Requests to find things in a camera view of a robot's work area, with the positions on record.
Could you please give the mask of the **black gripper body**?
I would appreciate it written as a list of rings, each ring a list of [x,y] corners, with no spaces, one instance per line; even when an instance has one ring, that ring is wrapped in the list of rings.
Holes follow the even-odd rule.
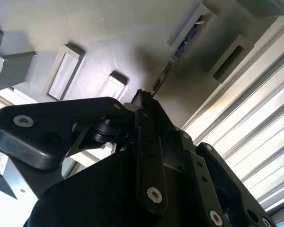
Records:
[[[135,197],[136,165],[128,153],[107,157],[48,189],[29,217],[32,227],[203,227],[184,195],[184,176],[165,167],[168,210],[159,218]]]

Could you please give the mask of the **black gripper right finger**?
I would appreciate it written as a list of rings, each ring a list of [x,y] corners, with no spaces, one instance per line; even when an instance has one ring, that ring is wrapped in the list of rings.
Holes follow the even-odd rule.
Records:
[[[195,146],[177,130],[157,100],[151,101],[155,131],[163,140],[164,159],[184,175],[184,200],[198,227],[274,227],[276,224],[217,151]]]

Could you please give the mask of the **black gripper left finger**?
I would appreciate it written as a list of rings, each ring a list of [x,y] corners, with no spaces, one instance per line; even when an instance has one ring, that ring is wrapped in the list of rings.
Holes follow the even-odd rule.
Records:
[[[110,142],[134,156],[139,206],[162,215],[168,199],[152,100],[139,90],[133,110],[111,97],[1,108],[0,176],[16,197],[40,197],[62,180],[66,157]]]

